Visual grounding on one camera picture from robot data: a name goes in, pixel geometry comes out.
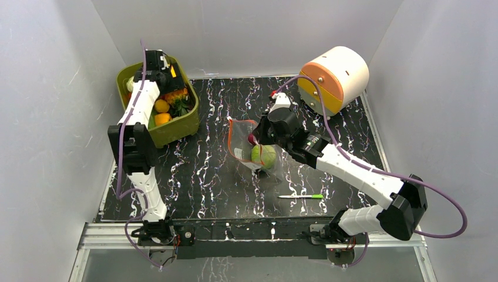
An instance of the plastic bag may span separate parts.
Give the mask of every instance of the plastic bag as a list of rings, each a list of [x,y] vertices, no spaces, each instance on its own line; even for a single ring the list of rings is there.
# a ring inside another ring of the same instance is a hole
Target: plastic bag
[[[258,125],[254,120],[234,120],[228,117],[228,149],[231,155],[251,170],[262,170],[283,179],[283,150],[277,145],[252,145],[248,136]]]

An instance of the gray wall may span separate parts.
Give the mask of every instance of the gray wall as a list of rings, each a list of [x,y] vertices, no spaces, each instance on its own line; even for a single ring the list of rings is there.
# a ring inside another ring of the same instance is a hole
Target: gray wall
[[[370,65],[367,87],[392,170],[415,173],[459,201],[469,229],[428,240],[439,281],[496,281],[498,2],[405,0]],[[428,194],[422,228],[461,224]]]
[[[369,62],[402,2],[92,1],[128,65],[141,60],[143,37],[149,48],[175,56],[191,78],[296,74],[337,45]]]
[[[0,4],[0,280],[67,281],[112,156],[124,62],[90,0]]]

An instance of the black marble surface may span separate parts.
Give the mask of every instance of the black marble surface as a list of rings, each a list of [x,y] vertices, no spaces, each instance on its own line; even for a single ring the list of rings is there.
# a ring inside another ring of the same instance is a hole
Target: black marble surface
[[[192,84],[200,99],[200,127],[189,136],[160,149],[156,177],[174,219],[241,218],[268,216],[333,216],[344,207],[375,204],[358,189],[324,172],[293,161],[284,154],[285,179],[258,176],[230,155],[228,120],[257,122],[268,108],[268,95],[288,78],[197,79]],[[297,85],[286,93],[292,108],[310,131],[324,134],[323,118],[299,100]],[[342,147],[367,162],[382,167],[360,98],[329,121]],[[137,215],[136,195],[116,200],[116,169],[105,207],[97,221],[122,221]],[[125,177],[123,189],[131,188]],[[323,200],[279,199],[279,195],[318,194]]]

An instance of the green marker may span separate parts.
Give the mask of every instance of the green marker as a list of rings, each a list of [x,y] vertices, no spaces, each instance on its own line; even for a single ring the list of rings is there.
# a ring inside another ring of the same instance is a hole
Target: green marker
[[[314,194],[314,195],[288,195],[288,196],[278,196],[280,199],[323,199],[324,195]]]

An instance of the purple cable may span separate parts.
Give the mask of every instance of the purple cable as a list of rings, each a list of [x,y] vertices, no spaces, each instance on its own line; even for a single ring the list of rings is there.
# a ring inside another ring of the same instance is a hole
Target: purple cable
[[[322,93],[320,92],[320,88],[318,87],[317,83],[314,80],[312,80],[311,78],[309,78],[309,77],[307,77],[305,75],[295,76],[295,77],[289,79],[288,81],[286,81],[282,86],[280,86],[278,88],[278,90],[276,91],[276,93],[280,92],[283,87],[285,87],[286,85],[288,85],[292,81],[294,81],[296,79],[299,79],[299,78],[304,78],[304,79],[309,80],[313,84],[313,86],[316,88],[318,97],[320,98],[320,103],[322,104],[322,112],[323,112],[323,116],[324,116],[325,127],[327,129],[328,134],[330,135],[330,138],[332,139],[332,142],[337,147],[337,149],[339,150],[339,152],[341,153],[341,155],[344,158],[346,158],[346,160],[351,161],[351,163],[354,163],[355,165],[361,167],[362,169],[370,170],[371,168],[369,166],[364,165],[362,163],[359,163],[356,160],[351,160],[351,158],[347,155],[346,151],[344,151],[343,148],[341,148],[340,146],[338,146],[338,142],[337,142],[336,138],[334,137],[334,134],[332,134],[332,130],[328,126],[327,113],[325,111],[325,104],[324,104],[324,100],[323,100],[323,97],[322,97]],[[423,181],[420,181],[420,180],[417,180],[417,179],[413,179],[413,178],[410,178],[410,177],[407,177],[407,176],[404,176],[404,175],[401,175],[401,174],[392,173],[392,172],[385,172],[385,171],[379,170],[379,169],[373,169],[372,172],[377,173],[377,174],[381,174],[381,175],[385,175],[385,176],[392,176],[392,177],[395,177],[395,178],[398,178],[398,179],[401,179],[401,180],[406,180],[406,181],[414,182],[416,184],[425,186],[425,187],[431,189],[432,191],[436,192],[437,194],[440,194],[446,200],[450,201],[450,203],[453,204],[458,209],[458,211],[460,212],[460,214],[462,215],[462,226],[461,226],[461,228],[457,232],[454,232],[454,233],[451,233],[451,234],[439,235],[439,234],[430,234],[430,233],[425,233],[425,232],[422,232],[422,231],[415,230],[415,233],[420,234],[422,236],[431,237],[431,238],[449,239],[449,238],[454,238],[456,236],[461,235],[467,229],[467,215],[465,214],[465,211],[463,210],[463,208],[461,207],[461,205],[459,203],[457,203],[457,201],[455,201],[453,198],[451,198],[445,192],[439,190],[438,188],[436,188],[435,186],[432,186],[431,184],[428,184],[428,183],[425,183]]]
[[[146,63],[146,57],[145,57],[145,44],[143,43],[142,39],[140,40],[140,45],[142,46],[142,51],[143,51],[142,84],[140,85],[140,89],[139,89],[139,91],[137,93],[137,96],[135,97],[135,100],[133,101],[133,104],[132,104],[133,107],[130,109],[130,112],[128,113],[128,115],[124,119],[123,124],[121,125],[121,128],[119,129],[119,151],[118,151],[118,158],[117,158],[116,198],[118,200],[121,200],[126,195],[128,195],[128,194],[130,194],[132,192],[141,193],[142,196],[143,196],[143,198],[144,198],[144,201],[145,201],[145,209],[147,210],[149,208],[149,203],[147,201],[147,196],[145,195],[145,193],[142,190],[137,189],[137,188],[133,188],[133,189],[129,189],[126,192],[124,192],[123,194],[121,194],[121,188],[122,188],[121,187],[122,186],[121,176],[122,176],[122,170],[123,170],[123,143],[124,143],[124,140],[125,140],[125,127],[126,127],[126,124],[128,123],[128,120],[130,120],[130,117],[133,115],[133,109],[134,109],[134,107],[135,107],[135,105],[136,105],[136,103],[137,103],[137,101],[138,101],[138,99],[140,97],[140,94],[142,93],[143,85],[145,83],[145,73],[147,71],[147,63]],[[153,261],[149,257],[149,255],[147,255],[146,253],[144,253],[138,247],[138,245],[132,240],[132,238],[130,237],[130,235],[128,234],[128,224],[130,224],[132,221],[135,221],[135,220],[141,220],[144,216],[145,216],[145,213],[129,219],[124,224],[124,234],[126,235],[126,238],[128,239],[128,241],[130,241],[130,244],[135,248],[135,250],[139,251],[139,253],[144,258],[146,258],[148,261],[150,261],[150,263],[152,263],[153,266],[158,267],[160,270],[162,270],[163,266],[161,264]]]

